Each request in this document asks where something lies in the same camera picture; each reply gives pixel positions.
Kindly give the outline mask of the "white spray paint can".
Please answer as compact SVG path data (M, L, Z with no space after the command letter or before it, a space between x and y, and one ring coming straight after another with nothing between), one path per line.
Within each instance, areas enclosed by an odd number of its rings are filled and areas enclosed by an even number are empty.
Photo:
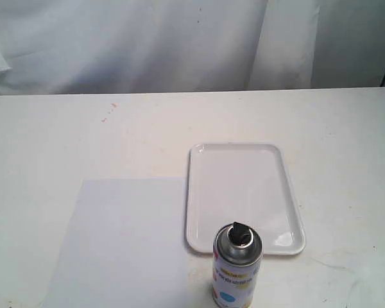
M219 230L212 265L212 297L219 307L251 306L262 256L262 240L253 228L233 222Z

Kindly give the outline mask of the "white paper sheet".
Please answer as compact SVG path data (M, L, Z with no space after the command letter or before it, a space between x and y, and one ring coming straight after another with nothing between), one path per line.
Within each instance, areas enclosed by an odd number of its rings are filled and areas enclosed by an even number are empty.
M81 185L45 307L186 307L182 178Z

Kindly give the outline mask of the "white rectangular plastic tray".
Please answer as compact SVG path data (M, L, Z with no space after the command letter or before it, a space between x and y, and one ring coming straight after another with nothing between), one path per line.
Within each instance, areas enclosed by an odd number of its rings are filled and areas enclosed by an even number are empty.
M297 255L305 231L281 151L263 143L206 143L189 151L185 237L212 253L218 230L233 222L252 227L265 255Z

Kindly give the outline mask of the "white backdrop curtain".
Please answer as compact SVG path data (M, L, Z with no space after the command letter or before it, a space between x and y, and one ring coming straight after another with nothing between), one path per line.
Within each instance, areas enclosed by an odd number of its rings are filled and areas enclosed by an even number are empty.
M385 1L0 1L0 95L376 87Z

